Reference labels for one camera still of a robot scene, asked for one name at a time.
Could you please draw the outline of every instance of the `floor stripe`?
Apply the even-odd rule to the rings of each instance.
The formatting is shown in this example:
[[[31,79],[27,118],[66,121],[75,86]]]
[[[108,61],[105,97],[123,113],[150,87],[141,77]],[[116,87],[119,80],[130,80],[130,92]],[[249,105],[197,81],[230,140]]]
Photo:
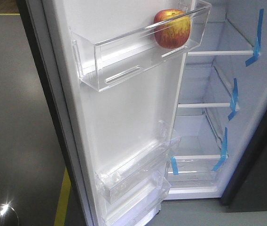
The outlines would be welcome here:
[[[58,205],[57,205],[54,226],[64,226],[67,209],[68,209],[70,189],[71,189],[71,182],[70,182],[68,171],[67,169],[65,169],[62,188],[60,191]]]
[[[0,16],[19,16],[19,13],[0,13]]]

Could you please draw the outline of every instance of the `dark refrigerator side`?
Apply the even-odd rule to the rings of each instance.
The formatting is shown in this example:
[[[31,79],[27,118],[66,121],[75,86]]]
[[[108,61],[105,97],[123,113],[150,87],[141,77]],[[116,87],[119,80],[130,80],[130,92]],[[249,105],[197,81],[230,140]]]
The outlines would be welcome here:
[[[93,225],[81,165],[78,158],[72,157],[77,155],[77,148],[43,3],[19,0],[17,5],[80,213],[84,214],[85,225]]]
[[[267,211],[267,110],[249,142],[221,202],[229,211]]]

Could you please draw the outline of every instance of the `apple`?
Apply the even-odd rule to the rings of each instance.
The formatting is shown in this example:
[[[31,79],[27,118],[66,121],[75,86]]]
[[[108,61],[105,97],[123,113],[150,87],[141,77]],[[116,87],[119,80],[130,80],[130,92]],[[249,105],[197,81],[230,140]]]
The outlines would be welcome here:
[[[158,23],[184,13],[184,11],[179,9],[165,9],[156,14],[153,22]],[[156,27],[154,29],[154,36],[161,47],[178,48],[184,45],[188,40],[190,29],[191,22],[189,16],[183,16]]]

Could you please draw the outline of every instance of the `door shelf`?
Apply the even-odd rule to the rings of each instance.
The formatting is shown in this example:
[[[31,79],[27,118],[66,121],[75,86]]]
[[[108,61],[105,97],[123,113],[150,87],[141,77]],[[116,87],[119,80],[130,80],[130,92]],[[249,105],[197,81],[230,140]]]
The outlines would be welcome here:
[[[161,166],[166,166],[170,157],[174,155],[181,138],[175,130],[172,131],[170,127],[164,126],[159,132],[161,136],[158,139],[159,143],[143,150],[110,174],[96,174],[98,190],[108,203],[113,204],[141,180],[153,175]]]
[[[177,4],[175,1],[174,7],[188,13],[110,39],[92,41],[72,32],[80,80],[97,91],[103,91],[199,46],[211,5],[201,0],[179,0]],[[181,19],[187,17],[190,19],[190,34],[186,43],[174,49],[157,44],[156,32],[178,26]]]
[[[105,226],[134,226],[143,219],[158,203],[163,201],[170,190],[169,182],[163,175],[160,185],[140,182],[137,192],[122,200],[122,204],[111,208],[113,211],[103,218]]]

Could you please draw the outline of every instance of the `blue painter's tape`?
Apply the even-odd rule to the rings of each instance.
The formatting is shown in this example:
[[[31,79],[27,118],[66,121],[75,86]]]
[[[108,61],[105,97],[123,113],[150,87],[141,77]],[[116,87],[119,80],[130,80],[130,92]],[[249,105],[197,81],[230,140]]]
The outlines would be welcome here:
[[[220,168],[220,166],[222,166],[222,164],[227,159],[227,155],[228,155],[228,129],[226,127],[224,131],[224,138],[221,145],[220,159],[218,163],[213,167],[212,169],[213,171],[217,171]]]
[[[259,20],[258,20],[258,27],[257,27],[257,37],[256,37],[256,42],[255,42],[255,47],[254,47],[254,53],[251,58],[249,58],[246,62],[245,65],[248,67],[252,63],[256,62],[259,58],[259,54],[261,51],[261,36],[262,36],[262,24],[263,24],[263,14],[264,14],[264,9],[260,9],[259,11]]]
[[[177,168],[177,163],[176,163],[175,157],[171,158],[171,166],[172,166],[173,175],[178,175],[179,169]]]
[[[232,99],[230,103],[230,108],[232,110],[232,113],[228,116],[228,120],[232,120],[232,118],[236,115],[236,106],[238,102],[238,83],[237,78],[234,78],[234,88],[232,93]]]

